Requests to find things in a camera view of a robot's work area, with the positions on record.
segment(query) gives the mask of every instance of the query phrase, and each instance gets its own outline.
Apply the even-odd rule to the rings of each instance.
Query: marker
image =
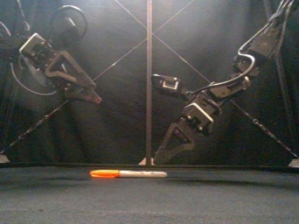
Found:
[[[95,179],[115,179],[115,178],[163,179],[167,177],[167,173],[163,171],[97,170],[91,171],[89,176]]]

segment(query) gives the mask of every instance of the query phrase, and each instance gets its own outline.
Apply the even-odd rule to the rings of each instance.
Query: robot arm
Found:
[[[179,79],[158,74],[152,76],[154,86],[162,94],[187,101],[182,117],[171,124],[155,153],[154,163],[156,165],[166,164],[182,151],[192,150],[195,135],[207,136],[211,133],[212,117],[220,115],[222,105],[250,87],[251,80],[258,77],[259,68],[279,51],[286,20],[298,5],[298,0],[283,0],[266,26],[239,48],[230,80],[211,83],[207,87],[191,92]]]
[[[73,10],[84,17],[83,12],[75,6],[61,6],[52,15],[52,21],[65,10]],[[56,39],[64,46],[72,45],[81,39],[87,31],[79,34],[76,25],[72,20],[65,17],[60,20],[60,27],[56,31]],[[13,58],[23,56],[23,60],[32,72],[33,78],[44,86],[56,88],[64,93],[68,99],[81,99],[87,102],[100,103],[95,82],[83,71],[79,63],[72,58],[68,51],[56,50],[49,41],[35,33],[29,38],[21,35],[11,35],[5,25],[0,24],[4,30],[0,30],[0,56],[3,59],[12,61]]]

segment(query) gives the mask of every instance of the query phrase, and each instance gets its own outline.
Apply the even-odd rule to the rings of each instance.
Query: black floor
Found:
[[[92,179],[89,167],[0,169],[0,223],[299,223],[299,175],[167,171]]]

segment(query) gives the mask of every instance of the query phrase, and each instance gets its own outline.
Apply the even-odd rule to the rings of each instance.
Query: metal pole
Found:
[[[154,2],[147,0],[146,165],[152,164],[152,15]]]

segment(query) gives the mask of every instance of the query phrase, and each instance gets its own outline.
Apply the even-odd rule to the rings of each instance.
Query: wire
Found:
[[[61,14],[61,12],[65,11],[65,10],[76,11],[76,12],[81,15],[81,17],[83,17],[84,28],[83,28],[83,32],[81,32],[81,34],[80,34],[80,39],[83,39],[83,37],[84,37],[85,34],[87,34],[89,24],[88,24],[88,20],[87,20],[87,17],[85,17],[85,15],[84,15],[83,11],[80,10],[79,7],[76,7],[76,6],[73,6],[73,5],[63,5],[63,6],[61,6],[61,7],[52,13],[52,15],[51,15],[51,29],[55,31],[55,29],[53,29],[53,20],[55,20],[55,18]]]
[[[13,66],[13,63],[11,63],[11,68],[12,68],[12,75],[13,75],[13,79],[15,81],[17,82],[17,84],[27,90],[29,91],[31,93],[36,94],[36,95],[55,95],[57,93],[57,90],[55,90],[53,92],[48,93],[48,94],[43,94],[43,93],[39,93],[39,92],[35,92],[33,90],[31,90],[17,79],[16,75],[15,75],[15,66]]]

